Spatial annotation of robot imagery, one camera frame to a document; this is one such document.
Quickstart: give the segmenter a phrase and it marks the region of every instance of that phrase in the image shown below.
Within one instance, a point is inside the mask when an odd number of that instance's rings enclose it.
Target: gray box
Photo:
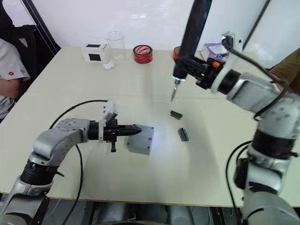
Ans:
[[[152,147],[154,127],[137,125],[142,131],[136,135],[129,136],[127,146],[130,152],[150,155]]]

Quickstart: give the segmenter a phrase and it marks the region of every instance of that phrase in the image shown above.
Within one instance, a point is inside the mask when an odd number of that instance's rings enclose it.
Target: white wall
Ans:
[[[300,0],[272,0],[245,51],[271,68],[299,47]]]
[[[192,0],[33,0],[60,46],[102,42],[112,30],[125,33],[126,48],[147,44],[154,49],[180,45]],[[214,0],[201,39],[218,42],[235,30],[246,38],[263,0]]]
[[[26,8],[21,3],[21,0],[3,0],[3,7],[12,19],[14,26],[21,27],[27,24],[35,24]]]

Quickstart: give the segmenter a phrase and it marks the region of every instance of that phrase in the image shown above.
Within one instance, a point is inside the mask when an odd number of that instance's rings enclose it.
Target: robotic arm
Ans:
[[[232,70],[230,63],[214,59],[203,61],[194,57],[212,0],[195,0],[186,31],[175,60],[175,87],[188,74],[196,85],[227,95],[227,100],[245,110],[257,113],[279,94],[271,83],[252,74]],[[232,37],[226,41],[233,45]],[[248,157],[238,160],[235,184],[243,189],[243,221],[249,224],[300,224],[293,208],[278,196],[290,164],[296,156],[292,148],[299,135],[300,96],[288,93],[262,113]]]
[[[135,125],[118,125],[117,115],[115,104],[108,101],[100,112],[99,122],[65,119],[53,129],[43,132],[34,142],[24,171],[6,199],[0,214],[0,225],[42,222],[49,203],[46,194],[50,191],[54,176],[63,176],[57,170],[74,145],[89,140],[107,141],[112,143],[112,152],[115,152],[117,136],[135,135],[142,131]]]

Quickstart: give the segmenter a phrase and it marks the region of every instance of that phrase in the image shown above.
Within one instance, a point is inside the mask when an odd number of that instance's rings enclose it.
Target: brown sleeve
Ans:
[[[270,72],[290,84],[290,88],[300,94],[300,48],[278,63]]]

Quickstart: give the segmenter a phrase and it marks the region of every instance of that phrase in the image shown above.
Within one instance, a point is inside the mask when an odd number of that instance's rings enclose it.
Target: clear glass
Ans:
[[[125,42],[124,42],[124,33],[121,31],[112,31],[107,33],[106,41],[110,48],[110,60],[114,63],[121,63],[126,58]]]

